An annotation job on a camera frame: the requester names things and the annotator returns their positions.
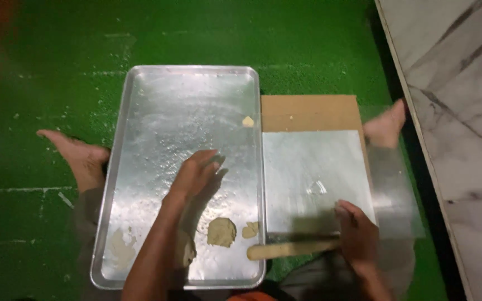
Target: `aluminum tray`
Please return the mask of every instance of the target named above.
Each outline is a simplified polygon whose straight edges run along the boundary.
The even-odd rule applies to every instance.
[[[258,73],[235,66],[136,66],[120,106],[90,266],[93,284],[122,289],[181,163],[198,149],[217,148],[228,172],[207,205],[191,203],[180,223],[197,251],[184,288],[258,285],[265,262],[246,257],[266,234]],[[254,127],[243,127],[246,116]],[[230,248],[206,243],[216,217],[236,225]],[[241,231],[253,221],[260,232],[244,239]],[[113,237],[118,229],[122,236]],[[124,241],[124,250],[114,250],[115,240]]]

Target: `metal plate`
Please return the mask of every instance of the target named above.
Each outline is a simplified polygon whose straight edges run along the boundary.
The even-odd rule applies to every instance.
[[[376,223],[358,131],[264,133],[267,233],[338,232],[338,199]]]
[[[242,126],[246,116],[254,127]],[[258,74],[249,67],[136,66],[125,80],[90,269],[97,287],[123,287],[179,166],[212,148],[226,157],[228,172],[207,205],[191,203],[184,212],[180,224],[192,228],[184,230],[197,251],[184,287],[251,288],[263,280],[265,262],[246,257],[249,246],[265,243]],[[216,217],[237,227],[230,248],[206,243]],[[254,221],[259,235],[242,238]],[[118,229],[122,237],[113,237]]]

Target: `tray rim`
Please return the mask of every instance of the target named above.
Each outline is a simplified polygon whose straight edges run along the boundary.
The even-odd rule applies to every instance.
[[[105,250],[105,245],[107,243],[107,230],[105,230],[105,235],[100,233],[101,228],[109,226],[110,211],[112,206],[112,199],[114,197],[114,186],[116,184],[118,176],[118,167],[120,163],[120,151],[122,150],[122,142],[124,138],[124,132],[126,129],[127,114],[129,113],[129,101],[124,101],[131,96],[133,81],[135,78],[142,74],[145,70],[156,70],[165,72],[179,72],[186,70],[213,70],[213,71],[227,71],[226,74],[231,74],[232,70],[234,74],[248,74],[254,79],[255,86],[255,97],[257,101],[256,114],[259,116],[260,122],[258,124],[259,135],[256,140],[257,147],[259,147],[259,152],[257,152],[257,160],[259,164],[258,172],[258,187],[257,195],[258,199],[258,220],[261,219],[261,227],[259,233],[259,244],[264,245],[266,243],[267,236],[267,223],[266,223],[266,204],[265,204],[265,193],[264,193],[264,164],[263,164],[263,137],[261,129],[261,93],[260,93],[260,81],[258,72],[256,72],[250,66],[228,66],[228,65],[136,65],[132,67],[126,74],[124,80],[124,86],[122,90],[122,96],[120,101],[120,109],[118,111],[117,126],[115,130],[115,135],[113,138],[113,145],[111,147],[111,154],[109,157],[109,164],[107,167],[107,175],[105,177],[105,185],[103,189],[102,204],[100,207],[100,215],[98,218],[98,226],[96,229],[96,236],[94,238],[94,248],[92,252],[89,278],[94,286],[99,289],[104,290],[120,290],[124,287],[125,280],[109,280],[103,277],[101,272],[103,253]],[[267,272],[267,264],[265,260],[259,261],[259,273],[260,276],[257,280],[251,284],[244,285],[184,285],[184,290],[204,290],[204,289],[251,289],[260,285]]]

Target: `hand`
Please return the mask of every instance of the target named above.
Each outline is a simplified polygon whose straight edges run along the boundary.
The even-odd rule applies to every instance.
[[[359,275],[377,267],[379,229],[364,212],[350,202],[339,200],[336,215],[341,225],[341,250],[345,259]]]
[[[197,195],[213,178],[220,165],[209,160],[216,149],[199,150],[182,163],[169,194],[180,195],[184,200]]]

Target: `orange clothing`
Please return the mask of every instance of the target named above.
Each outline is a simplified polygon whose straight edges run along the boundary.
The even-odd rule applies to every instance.
[[[276,299],[261,291],[251,291],[232,296],[227,301],[276,301]]]

